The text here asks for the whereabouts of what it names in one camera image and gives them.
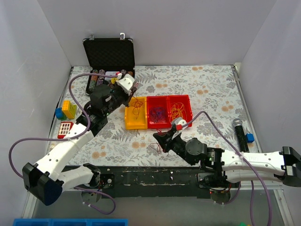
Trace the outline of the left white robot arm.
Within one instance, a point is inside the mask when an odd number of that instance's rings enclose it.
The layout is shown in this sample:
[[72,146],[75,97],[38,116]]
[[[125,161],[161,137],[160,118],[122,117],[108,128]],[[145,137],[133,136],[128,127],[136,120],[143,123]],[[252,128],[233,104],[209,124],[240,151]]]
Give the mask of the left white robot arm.
[[69,160],[92,140],[107,124],[107,117],[121,105],[129,102],[137,91],[135,86],[124,90],[120,85],[111,89],[107,85],[96,87],[84,112],[73,124],[64,141],[57,144],[35,164],[27,163],[23,169],[24,186],[46,206],[53,204],[62,192],[79,185],[96,188],[100,184],[100,170],[90,164],[63,171]]

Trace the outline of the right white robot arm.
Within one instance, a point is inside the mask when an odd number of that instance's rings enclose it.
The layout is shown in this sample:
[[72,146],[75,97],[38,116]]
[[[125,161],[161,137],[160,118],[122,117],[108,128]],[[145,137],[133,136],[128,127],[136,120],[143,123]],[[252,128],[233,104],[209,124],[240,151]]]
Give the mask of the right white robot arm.
[[236,153],[208,147],[197,138],[184,141],[172,131],[154,133],[153,137],[165,153],[175,152],[189,165],[199,164],[210,175],[203,179],[209,187],[224,187],[241,181],[277,181],[286,186],[301,186],[301,156],[284,146],[272,153]]

